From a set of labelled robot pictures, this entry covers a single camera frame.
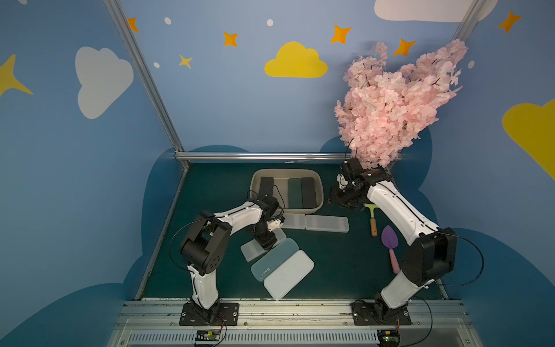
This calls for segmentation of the clear frosted pencil case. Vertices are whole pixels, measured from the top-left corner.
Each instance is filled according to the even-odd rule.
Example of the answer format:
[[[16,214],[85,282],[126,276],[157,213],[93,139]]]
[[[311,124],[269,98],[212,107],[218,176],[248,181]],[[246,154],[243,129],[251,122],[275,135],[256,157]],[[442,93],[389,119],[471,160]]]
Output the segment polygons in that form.
[[[271,249],[277,247],[286,239],[286,234],[281,228],[277,228],[276,230],[274,230],[274,233],[276,236],[276,243],[273,244]],[[251,262],[259,256],[267,253],[267,250],[265,250],[257,240],[253,239],[241,246],[241,252],[245,260],[247,262]]]

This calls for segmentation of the black pencil case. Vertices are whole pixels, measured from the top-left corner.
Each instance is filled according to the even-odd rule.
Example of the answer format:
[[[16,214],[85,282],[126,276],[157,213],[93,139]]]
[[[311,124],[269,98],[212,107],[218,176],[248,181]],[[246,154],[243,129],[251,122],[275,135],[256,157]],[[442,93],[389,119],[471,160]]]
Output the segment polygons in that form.
[[[312,177],[301,178],[301,197],[303,209],[314,209],[319,206],[315,180]]]

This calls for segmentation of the white pencil case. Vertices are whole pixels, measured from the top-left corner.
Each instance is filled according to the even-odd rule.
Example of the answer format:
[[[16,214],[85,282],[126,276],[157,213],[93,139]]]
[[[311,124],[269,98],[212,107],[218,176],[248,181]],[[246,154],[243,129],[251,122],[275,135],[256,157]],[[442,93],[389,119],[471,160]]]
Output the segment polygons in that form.
[[[299,250],[266,277],[264,287],[274,300],[281,300],[312,272],[314,265],[314,261]]]

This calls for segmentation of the dark grey pencil case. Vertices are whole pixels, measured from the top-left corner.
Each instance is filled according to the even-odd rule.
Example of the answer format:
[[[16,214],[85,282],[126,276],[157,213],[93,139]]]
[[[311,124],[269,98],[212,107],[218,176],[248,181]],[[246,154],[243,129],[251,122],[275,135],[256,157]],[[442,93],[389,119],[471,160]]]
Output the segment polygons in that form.
[[[263,176],[260,179],[260,188],[258,196],[260,200],[273,197],[274,178],[271,176]]]

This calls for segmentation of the dark green pencil case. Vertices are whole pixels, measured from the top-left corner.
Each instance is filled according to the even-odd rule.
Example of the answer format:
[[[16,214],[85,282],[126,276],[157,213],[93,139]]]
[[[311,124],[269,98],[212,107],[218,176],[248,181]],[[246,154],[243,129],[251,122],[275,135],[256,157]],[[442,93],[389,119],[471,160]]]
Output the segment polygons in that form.
[[[288,180],[288,209],[298,210],[303,208],[302,185],[300,178]]]

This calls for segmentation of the beige storage box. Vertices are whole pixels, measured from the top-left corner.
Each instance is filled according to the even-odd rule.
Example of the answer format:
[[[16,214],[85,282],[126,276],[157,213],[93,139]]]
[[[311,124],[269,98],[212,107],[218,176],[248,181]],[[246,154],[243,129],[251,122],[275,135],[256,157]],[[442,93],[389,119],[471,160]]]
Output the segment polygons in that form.
[[[319,174],[309,169],[260,169],[256,171],[250,182],[250,189],[256,193],[260,193],[261,180],[263,177],[270,177],[273,179],[271,186],[273,187],[272,196],[275,197],[284,207],[285,213],[294,214],[314,214],[324,203],[324,192],[322,179]],[[314,180],[314,200],[315,206],[313,208],[304,208],[300,202],[300,208],[291,208],[289,203],[289,179],[305,179],[312,178]]]

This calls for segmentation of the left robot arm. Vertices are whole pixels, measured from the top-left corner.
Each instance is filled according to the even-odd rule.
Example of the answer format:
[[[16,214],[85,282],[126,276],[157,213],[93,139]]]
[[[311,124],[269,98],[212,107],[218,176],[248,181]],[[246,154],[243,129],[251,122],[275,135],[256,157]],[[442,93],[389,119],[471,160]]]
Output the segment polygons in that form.
[[[237,231],[251,228],[254,240],[270,250],[277,242],[275,230],[285,218],[274,197],[250,199],[221,213],[200,213],[192,222],[179,253],[187,264],[192,279],[192,301],[205,312],[212,312],[220,300],[216,270],[222,263],[229,240]]]

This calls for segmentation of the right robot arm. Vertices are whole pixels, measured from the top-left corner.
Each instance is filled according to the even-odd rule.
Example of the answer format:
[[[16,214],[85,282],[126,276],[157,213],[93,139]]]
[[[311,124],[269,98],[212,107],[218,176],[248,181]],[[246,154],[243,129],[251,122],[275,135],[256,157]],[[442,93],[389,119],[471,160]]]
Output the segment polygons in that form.
[[[457,235],[440,228],[420,213],[396,189],[383,169],[365,169],[357,158],[342,162],[338,186],[330,202],[344,208],[376,205],[397,227],[408,245],[400,273],[376,296],[374,309],[390,314],[405,307],[423,287],[441,279],[455,267]]]

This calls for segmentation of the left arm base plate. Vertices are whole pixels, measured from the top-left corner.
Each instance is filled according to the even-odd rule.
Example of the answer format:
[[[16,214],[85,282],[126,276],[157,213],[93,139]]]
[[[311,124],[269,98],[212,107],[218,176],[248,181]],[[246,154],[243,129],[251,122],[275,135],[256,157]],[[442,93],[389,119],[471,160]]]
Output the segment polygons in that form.
[[[237,326],[238,303],[216,302],[209,309],[188,302],[182,307],[179,319],[180,326],[216,326],[225,323],[227,326]]]

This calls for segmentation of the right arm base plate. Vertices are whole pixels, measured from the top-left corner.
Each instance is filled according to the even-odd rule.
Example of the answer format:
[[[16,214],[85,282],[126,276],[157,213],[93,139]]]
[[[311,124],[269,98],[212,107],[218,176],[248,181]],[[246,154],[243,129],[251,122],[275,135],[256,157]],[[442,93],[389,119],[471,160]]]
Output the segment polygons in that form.
[[[406,305],[397,309],[390,309],[386,304],[381,302],[363,302],[357,300],[351,304],[351,310],[354,324],[357,326],[412,325]]]

